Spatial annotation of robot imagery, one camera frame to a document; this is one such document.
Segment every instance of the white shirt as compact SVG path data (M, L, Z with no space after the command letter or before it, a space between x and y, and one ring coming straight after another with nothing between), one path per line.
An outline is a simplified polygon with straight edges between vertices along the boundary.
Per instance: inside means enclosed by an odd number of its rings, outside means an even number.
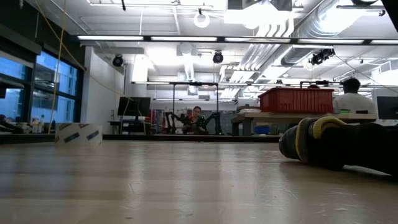
M367 110L368 113L376 114L376 106L373 101L358 93L346 93L333 100L333 110L340 113L340 110L350 110L350 113Z

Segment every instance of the desk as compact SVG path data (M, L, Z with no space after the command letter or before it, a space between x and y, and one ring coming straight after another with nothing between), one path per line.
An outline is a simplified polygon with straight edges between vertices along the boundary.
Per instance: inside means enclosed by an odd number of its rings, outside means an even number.
M373 122L377 120L376 114L300 114L300 113L243 113L231 119L232 134L239 136L239 124L243 125L243 136L252 135L252 123L299 123L304 118L322 118L325 116L336 117L346 123Z
M120 132L120 121L108 121L110 123L110 125L112 126L112 134L122 134L122 132ZM134 119L125 119L123 120L123 124L134 124L136 121ZM143 127L143 122L142 120L138 121L139 127L138 129L141 132L144 132L144 127ZM150 135L150 123L145 122L145 135ZM128 133L130 134L131 132L134 132L134 127L127 127L127 126L123 126L123 131L128 131Z

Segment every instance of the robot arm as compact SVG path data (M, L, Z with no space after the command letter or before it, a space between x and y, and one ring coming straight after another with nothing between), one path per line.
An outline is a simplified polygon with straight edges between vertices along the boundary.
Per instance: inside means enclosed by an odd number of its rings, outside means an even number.
M172 121L173 121L173 125L170 124L170 118L169 116L172 117ZM180 117L178 117L177 115L173 114L173 112L166 112L165 113L165 118L166 118L166 122L167 122L167 132L168 133L172 133L175 134L175 130L177 129L175 127L175 121L174 119L176 119L177 121L183 123L184 125L190 124L191 120L189 119L189 117L185 116L185 114L181 114Z
M198 126L206 129L207 124L214 119L215 121L215 131L217 135L222 135L223 131L221 130L221 123L220 123L220 112L212 113L207 119L201 119L198 121Z

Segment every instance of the woman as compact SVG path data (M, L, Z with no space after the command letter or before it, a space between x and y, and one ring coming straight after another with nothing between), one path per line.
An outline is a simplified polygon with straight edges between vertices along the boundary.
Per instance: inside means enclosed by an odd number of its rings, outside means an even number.
M193 108L192 117L190 118L191 123L184 125L182 131L184 134L186 133L194 133L194 134L206 134L206 125L204 117L200 116L201 108L196 106Z

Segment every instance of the window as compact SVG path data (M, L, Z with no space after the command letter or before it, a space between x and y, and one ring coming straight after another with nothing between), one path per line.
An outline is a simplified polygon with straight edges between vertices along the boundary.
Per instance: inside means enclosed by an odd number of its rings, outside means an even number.
M5 99L0 99L0 114L12 121L21 121L23 100L23 90L7 89Z
M57 62L57 58L45 52L37 56L35 84L50 88L54 88L57 85L58 91L76 96L77 69L65 62L60 62L58 68L59 76L56 79Z
M50 122L53 94L35 90L33 92L32 119L40 119L44 115L44 121ZM63 96L56 96L54 103L53 120L56 123L71 123L75 110L75 100Z
M4 57L0 57L0 73L14 78L26 79L27 67Z

